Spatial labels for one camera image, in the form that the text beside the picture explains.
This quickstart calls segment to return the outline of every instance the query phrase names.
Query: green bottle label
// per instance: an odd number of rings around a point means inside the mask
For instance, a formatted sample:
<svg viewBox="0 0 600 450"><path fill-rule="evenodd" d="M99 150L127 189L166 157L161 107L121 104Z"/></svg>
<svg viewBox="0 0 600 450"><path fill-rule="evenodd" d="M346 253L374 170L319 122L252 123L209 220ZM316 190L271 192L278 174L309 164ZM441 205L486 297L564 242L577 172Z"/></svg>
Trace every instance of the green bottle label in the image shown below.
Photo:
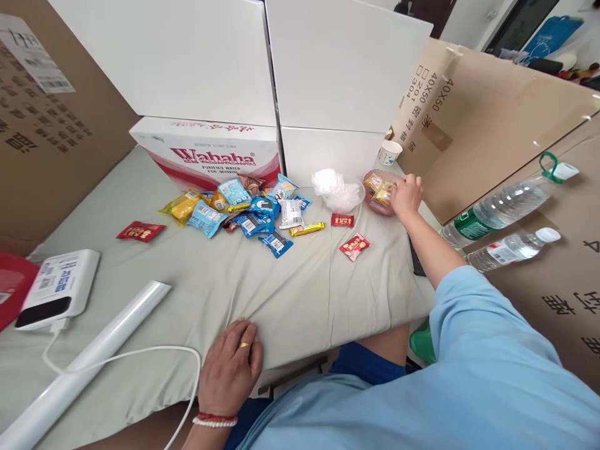
<svg viewBox="0 0 600 450"><path fill-rule="evenodd" d="M456 231L472 241L477 241L494 231L493 228L481 223L475 216L473 208L454 219L454 227L456 227Z"/></svg>

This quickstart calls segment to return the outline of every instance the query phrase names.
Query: bottle label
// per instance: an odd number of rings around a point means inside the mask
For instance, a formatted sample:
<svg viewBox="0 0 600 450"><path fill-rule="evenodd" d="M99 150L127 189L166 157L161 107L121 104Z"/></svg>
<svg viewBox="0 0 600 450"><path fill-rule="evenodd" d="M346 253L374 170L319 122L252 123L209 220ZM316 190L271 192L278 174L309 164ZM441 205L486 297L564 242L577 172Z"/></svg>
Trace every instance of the bottle label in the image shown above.
<svg viewBox="0 0 600 450"><path fill-rule="evenodd" d="M494 231L493 228L481 223L475 216L473 208L454 219L454 227L456 227L456 231L471 241L477 241Z"/></svg>
<svg viewBox="0 0 600 450"><path fill-rule="evenodd" d="M522 254L509 249L508 246L504 243L504 239L502 241L494 242L493 244L487 246L487 252L492 258L494 258L503 266L518 263L519 261L527 259L523 257Z"/></svg>

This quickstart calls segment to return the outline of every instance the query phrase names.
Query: water bottle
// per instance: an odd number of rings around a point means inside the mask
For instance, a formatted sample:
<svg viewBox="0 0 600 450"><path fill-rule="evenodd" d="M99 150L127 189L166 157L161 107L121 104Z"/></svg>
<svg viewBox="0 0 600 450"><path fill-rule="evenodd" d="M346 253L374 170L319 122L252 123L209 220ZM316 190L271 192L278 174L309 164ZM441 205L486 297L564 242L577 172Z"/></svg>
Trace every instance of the water bottle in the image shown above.
<svg viewBox="0 0 600 450"><path fill-rule="evenodd" d="M552 228L542 228L534 234L516 233L469 253L465 259L479 272L488 272L533 258L547 243L558 241L561 235Z"/></svg>
<svg viewBox="0 0 600 450"><path fill-rule="evenodd" d="M542 153L542 158L550 156L554 161L551 171L544 169L536 175L505 187L501 191L478 201L471 209L456 217L440 230L440 234L452 247L460 250L483 238L495 230L508 227L527 216L548 200L557 184L579 173L577 168L565 162L558 163L550 152Z"/></svg>

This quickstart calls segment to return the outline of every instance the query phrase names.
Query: bed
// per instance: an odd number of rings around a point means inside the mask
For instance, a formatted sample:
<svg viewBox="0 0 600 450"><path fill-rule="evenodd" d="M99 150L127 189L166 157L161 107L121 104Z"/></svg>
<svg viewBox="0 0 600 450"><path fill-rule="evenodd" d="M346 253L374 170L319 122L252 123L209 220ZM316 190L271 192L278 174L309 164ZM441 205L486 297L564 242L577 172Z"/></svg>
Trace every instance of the bed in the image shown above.
<svg viewBox="0 0 600 450"><path fill-rule="evenodd" d="M307 223L331 213L309 188ZM139 147L39 247L32 259L90 248L101 253L86 311L71 321L50 355L67 366L98 332L154 279L173 289L119 351L158 344L196 348L205 355L228 323L258 324L264 368L275 368L429 314L433 289L412 273L408 237L397 220L366 205L353 229L330 227L293 238L279 259L240 230L208 240L193 227L178 228L156 210L178 189ZM439 228L422 206L426 219ZM165 224L149 244L116 235L134 220ZM371 247L351 262L338 247L360 232ZM48 331L0 333L0 430L38 397L55 375L41 354ZM154 411L189 399L194 358L185 352L140 354L107 365L39 443L72 449L116 433Z"/></svg>

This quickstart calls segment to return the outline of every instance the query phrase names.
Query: hand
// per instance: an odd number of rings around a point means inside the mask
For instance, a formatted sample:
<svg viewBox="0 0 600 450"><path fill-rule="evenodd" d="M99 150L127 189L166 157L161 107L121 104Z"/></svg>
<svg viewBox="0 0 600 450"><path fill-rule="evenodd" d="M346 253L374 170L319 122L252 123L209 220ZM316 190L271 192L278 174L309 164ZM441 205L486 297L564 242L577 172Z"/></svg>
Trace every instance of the hand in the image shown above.
<svg viewBox="0 0 600 450"><path fill-rule="evenodd" d="M240 348L241 343L249 346ZM263 371L263 345L256 325L239 319L212 345L200 374L199 410L215 416L238 415Z"/></svg>
<svg viewBox="0 0 600 450"><path fill-rule="evenodd" d="M415 177L413 174L407 175L404 180L394 183L392 208L401 222L407 215L419 211L421 195L423 195L421 183L421 177Z"/></svg>

